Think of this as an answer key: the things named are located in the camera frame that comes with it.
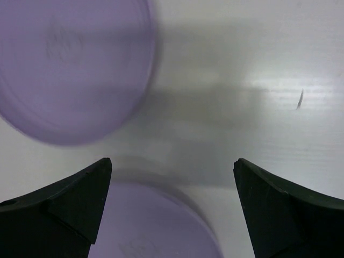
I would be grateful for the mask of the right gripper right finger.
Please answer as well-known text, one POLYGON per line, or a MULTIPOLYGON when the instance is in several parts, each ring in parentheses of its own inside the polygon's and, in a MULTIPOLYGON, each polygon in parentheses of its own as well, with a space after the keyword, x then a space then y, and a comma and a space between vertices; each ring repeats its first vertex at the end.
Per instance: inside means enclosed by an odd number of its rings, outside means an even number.
POLYGON ((343 257, 343 200, 238 159, 233 174, 255 257, 343 257))

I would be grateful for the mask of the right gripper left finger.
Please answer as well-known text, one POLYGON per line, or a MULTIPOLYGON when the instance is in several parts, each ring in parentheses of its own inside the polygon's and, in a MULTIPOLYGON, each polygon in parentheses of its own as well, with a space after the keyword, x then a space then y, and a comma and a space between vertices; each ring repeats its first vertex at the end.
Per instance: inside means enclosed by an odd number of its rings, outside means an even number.
POLYGON ((112 174, 109 158, 1 202, 1 257, 88 257, 112 174))

